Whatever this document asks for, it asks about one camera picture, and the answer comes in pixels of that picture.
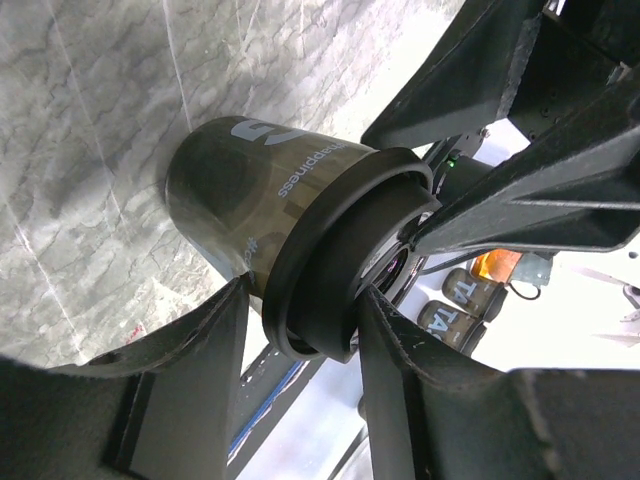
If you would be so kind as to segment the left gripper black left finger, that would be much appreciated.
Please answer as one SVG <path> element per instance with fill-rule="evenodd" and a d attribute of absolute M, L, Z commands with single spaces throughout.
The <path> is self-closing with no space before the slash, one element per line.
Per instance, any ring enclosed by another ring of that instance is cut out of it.
<path fill-rule="evenodd" d="M 248 324 L 248 282 L 81 365 L 1 360 L 5 479 L 221 479 Z"/>

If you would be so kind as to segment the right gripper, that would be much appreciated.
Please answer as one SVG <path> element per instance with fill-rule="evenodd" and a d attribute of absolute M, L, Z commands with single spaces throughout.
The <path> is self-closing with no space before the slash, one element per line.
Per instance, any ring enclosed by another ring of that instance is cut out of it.
<path fill-rule="evenodd" d="M 623 62 L 544 6 L 464 2 L 361 137 L 378 150 L 414 148 L 505 118 L 527 136 L 490 173 L 471 147 L 434 160 L 436 198 L 455 201 L 413 235 L 421 254 L 609 252 L 639 233 L 639 80 L 615 83 Z"/>

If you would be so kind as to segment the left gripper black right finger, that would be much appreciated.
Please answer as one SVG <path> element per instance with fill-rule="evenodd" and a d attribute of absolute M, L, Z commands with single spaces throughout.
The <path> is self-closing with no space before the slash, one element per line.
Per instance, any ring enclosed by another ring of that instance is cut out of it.
<path fill-rule="evenodd" d="M 372 287 L 357 319 L 375 478 L 638 477 L 637 372 L 501 372 L 435 339 Z"/>

